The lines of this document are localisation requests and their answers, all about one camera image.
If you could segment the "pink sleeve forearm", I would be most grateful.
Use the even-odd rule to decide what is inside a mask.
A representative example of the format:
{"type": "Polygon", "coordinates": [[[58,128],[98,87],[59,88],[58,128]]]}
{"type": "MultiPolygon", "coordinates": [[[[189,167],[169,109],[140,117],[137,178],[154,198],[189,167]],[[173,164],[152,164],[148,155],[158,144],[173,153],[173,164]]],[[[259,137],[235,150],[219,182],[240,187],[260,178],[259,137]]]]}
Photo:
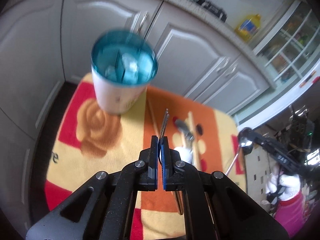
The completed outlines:
{"type": "Polygon", "coordinates": [[[298,233],[304,225],[303,195],[299,192],[289,200],[278,202],[275,220],[287,231],[290,238],[298,233]]]}

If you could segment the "white gloved right hand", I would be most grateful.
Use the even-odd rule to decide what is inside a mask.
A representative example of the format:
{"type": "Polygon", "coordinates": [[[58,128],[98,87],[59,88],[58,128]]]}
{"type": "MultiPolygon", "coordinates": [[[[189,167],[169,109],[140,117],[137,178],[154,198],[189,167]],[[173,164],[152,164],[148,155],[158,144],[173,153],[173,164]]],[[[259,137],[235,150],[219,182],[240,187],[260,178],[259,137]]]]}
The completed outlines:
{"type": "Polygon", "coordinates": [[[280,165],[276,163],[271,170],[271,174],[266,182],[266,193],[276,193],[278,186],[284,186],[284,191],[279,195],[281,201],[289,201],[300,193],[300,178],[298,174],[287,175],[280,170],[280,165]]]}

